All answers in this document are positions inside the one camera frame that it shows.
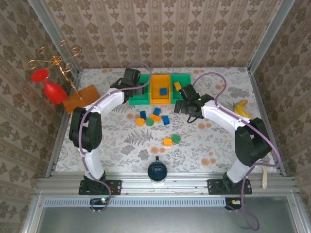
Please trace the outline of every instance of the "blue block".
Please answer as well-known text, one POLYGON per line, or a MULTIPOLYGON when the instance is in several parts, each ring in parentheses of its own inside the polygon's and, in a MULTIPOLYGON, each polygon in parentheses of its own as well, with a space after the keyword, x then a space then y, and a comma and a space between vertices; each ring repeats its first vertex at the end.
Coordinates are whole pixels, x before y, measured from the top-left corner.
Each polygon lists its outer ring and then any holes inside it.
POLYGON ((160 95, 161 96, 166 96, 167 95, 167 89, 166 88, 161 88, 160 89, 160 95))
POLYGON ((147 117, 146 117, 146 111, 141 111, 141 112, 140 112, 140 118, 143 118, 144 120, 147 119, 147 117))
POLYGON ((168 116, 163 116, 162 120, 163 120, 164 125, 168 125, 170 123, 170 119, 168 116))
POLYGON ((154 110, 154 115, 159 116, 160 113, 161 113, 161 109, 155 108, 155 110, 154 110))

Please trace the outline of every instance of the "wall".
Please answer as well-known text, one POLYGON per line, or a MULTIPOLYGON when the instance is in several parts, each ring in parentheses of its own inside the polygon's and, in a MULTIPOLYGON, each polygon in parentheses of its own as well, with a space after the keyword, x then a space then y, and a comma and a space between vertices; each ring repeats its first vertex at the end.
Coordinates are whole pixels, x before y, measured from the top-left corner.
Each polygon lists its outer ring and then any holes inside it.
POLYGON ((255 77, 288 175, 311 215, 311 1, 296 0, 255 77))
MULTIPOLYGON (((0 1, 0 232, 18 232, 44 177, 63 114, 42 83, 33 83, 29 60, 52 42, 27 1, 0 1)), ((51 70, 50 81, 64 84, 51 70)))
POLYGON ((43 0, 80 68, 246 67, 280 0, 43 0))

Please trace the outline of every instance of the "toy banana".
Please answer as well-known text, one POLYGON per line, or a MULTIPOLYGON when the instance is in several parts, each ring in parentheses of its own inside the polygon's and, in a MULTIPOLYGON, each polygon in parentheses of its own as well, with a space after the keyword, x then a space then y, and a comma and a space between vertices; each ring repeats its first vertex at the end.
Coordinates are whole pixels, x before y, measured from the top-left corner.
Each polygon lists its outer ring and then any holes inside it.
POLYGON ((242 117, 247 117, 249 119, 253 119, 244 109, 243 106, 245 106, 248 103, 248 100, 242 100, 240 103, 238 103, 235 108, 234 112, 236 114, 241 115, 242 117))

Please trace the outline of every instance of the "floral tablecloth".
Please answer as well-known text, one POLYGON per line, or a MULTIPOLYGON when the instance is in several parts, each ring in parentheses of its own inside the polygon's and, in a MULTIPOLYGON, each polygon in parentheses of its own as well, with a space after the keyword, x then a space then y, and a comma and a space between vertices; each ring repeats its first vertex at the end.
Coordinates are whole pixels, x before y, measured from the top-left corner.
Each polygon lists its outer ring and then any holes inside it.
MULTIPOLYGON (((142 74, 148 74, 144 68, 142 74)), ((241 100, 249 100, 245 107, 252 117, 260 117, 253 88, 245 67, 231 68, 154 68, 153 74, 189 73, 192 82, 205 72, 218 72, 227 80, 227 89, 219 102, 233 110, 241 100)), ((81 76, 80 89, 95 85, 100 95, 124 74, 123 68, 85 69, 81 76)), ((202 78, 195 89, 200 94, 216 96, 223 87, 216 75, 202 78)), ((146 172, 156 155, 164 162, 169 172, 225 172, 236 159, 234 136, 208 119, 187 123, 188 116, 174 113, 174 105, 129 105, 115 108, 102 122, 103 140, 100 144, 101 163, 106 171, 146 172), (161 116, 167 115, 170 124, 155 123, 152 127, 136 125, 140 111, 147 116, 155 107, 161 116), (180 135, 181 142, 171 147, 163 146, 163 139, 173 134, 180 135)), ((56 171, 84 171, 81 155, 69 140, 70 123, 59 155, 56 171)), ((273 163, 269 153, 265 158, 273 163)), ((257 167, 254 172, 262 172, 257 167)))

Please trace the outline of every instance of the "purple cable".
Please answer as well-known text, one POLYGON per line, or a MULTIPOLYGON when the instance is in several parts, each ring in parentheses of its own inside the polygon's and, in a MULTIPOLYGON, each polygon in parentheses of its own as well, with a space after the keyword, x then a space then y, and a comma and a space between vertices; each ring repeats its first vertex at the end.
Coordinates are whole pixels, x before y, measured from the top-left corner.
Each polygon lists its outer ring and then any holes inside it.
POLYGON ((142 86, 127 87, 127 88, 123 88, 123 89, 120 89, 120 90, 115 90, 115 91, 112 91, 112 92, 110 92, 110 93, 104 95, 103 97, 99 98, 99 100, 98 100, 93 106, 91 106, 90 109, 88 109, 87 112, 84 114, 84 116, 82 117, 82 120, 81 120, 80 128, 79 128, 79 136, 78 136, 79 150, 80 150, 80 153, 82 154, 82 162, 83 162, 83 165, 84 165, 84 167, 85 167, 85 169, 86 169, 86 172, 89 174, 89 176, 90 176, 93 180, 95 180, 95 181, 97 181, 98 183, 101 183, 102 185, 104 185, 104 186, 108 189, 108 191, 109 191, 109 199, 107 200, 107 204, 106 204, 106 206, 102 209, 102 211, 105 210, 105 209, 107 208, 107 206, 108 206, 108 204, 109 204, 109 202, 110 202, 110 199, 111 199, 111 189, 110 189, 110 187, 109 187, 105 182, 102 182, 102 181, 96 179, 96 178, 90 173, 90 171, 89 171, 89 169, 88 169, 88 167, 87 167, 86 160, 85 160, 85 152, 83 151, 83 148, 82 148, 82 128, 83 128, 83 123, 84 123, 84 121, 85 121, 87 115, 92 111, 92 109, 93 109, 94 107, 96 107, 98 104, 100 104, 101 101, 103 101, 104 99, 106 99, 109 95, 113 95, 113 94, 115 94, 115 93, 117 93, 117 92, 126 91, 126 90, 137 90, 137 89, 141 89, 141 88, 144 88, 145 86, 147 86, 147 85, 150 83, 150 81, 151 81, 151 75, 152 75, 151 68, 150 68, 147 64, 145 64, 145 63, 143 63, 143 62, 139 62, 139 61, 132 62, 132 63, 129 65, 129 67, 131 67, 133 64, 137 64, 137 63, 140 63, 140 64, 144 65, 144 66, 147 68, 147 70, 149 71, 149 73, 150 73, 150 78, 149 78, 148 82, 146 82, 146 83, 145 83, 144 85, 142 85, 142 86))
POLYGON ((247 125, 249 128, 251 128, 251 129, 252 129, 254 132, 256 132, 260 137, 262 137, 262 138, 269 144, 269 146, 272 148, 272 150, 276 153, 276 157, 277 157, 277 163, 276 163, 276 164, 255 163, 255 164, 248 170, 248 172, 247 172, 246 175, 244 176, 243 182, 242 182, 242 192, 241 192, 242 213, 243 213, 243 216, 244 216, 244 218, 245 218, 245 221, 246 221, 248 227, 249 227, 250 229, 254 230, 254 231, 258 231, 258 230, 259 230, 259 221, 258 221, 257 217, 255 216, 254 213, 245 210, 245 207, 244 207, 244 186, 245 186, 245 181, 246 181, 247 176, 253 171, 253 169, 255 168, 255 166, 257 166, 257 165, 263 165, 263 166, 269 166, 269 167, 278 167, 278 166, 281 164, 282 159, 281 159, 281 156, 280 156, 278 150, 276 149, 276 147, 272 144, 272 142, 271 142, 265 135, 263 135, 260 131, 258 131, 256 128, 254 128, 254 127, 253 127, 252 125, 250 125, 249 123, 247 123, 245 120, 238 118, 237 116, 235 116, 235 115, 232 114, 231 112, 227 111, 226 109, 222 108, 222 107, 218 104, 218 102, 217 102, 218 97, 225 91, 225 89, 226 89, 226 87, 227 87, 227 81, 226 81, 226 79, 224 78, 224 76, 222 76, 221 74, 216 73, 216 72, 204 73, 204 74, 202 74, 200 77, 198 77, 198 78, 194 81, 193 86, 194 86, 203 76, 205 76, 205 75, 210 75, 210 74, 215 74, 215 75, 221 77, 222 80, 223 80, 224 83, 225 83, 224 88, 223 88, 223 89, 221 90, 221 92, 219 92, 218 95, 215 97, 215 104, 216 104, 216 106, 217 106, 221 111, 223 111, 224 113, 226 113, 227 115, 229 115, 229 116, 235 118, 236 120, 242 122, 243 124, 245 124, 245 125, 247 125), (251 225, 251 223, 250 223, 249 220, 248 220, 248 217, 247 217, 246 213, 248 213, 249 215, 251 215, 251 216, 256 220, 256 222, 257 222, 257 227, 256 227, 256 228, 253 228, 253 226, 251 225))

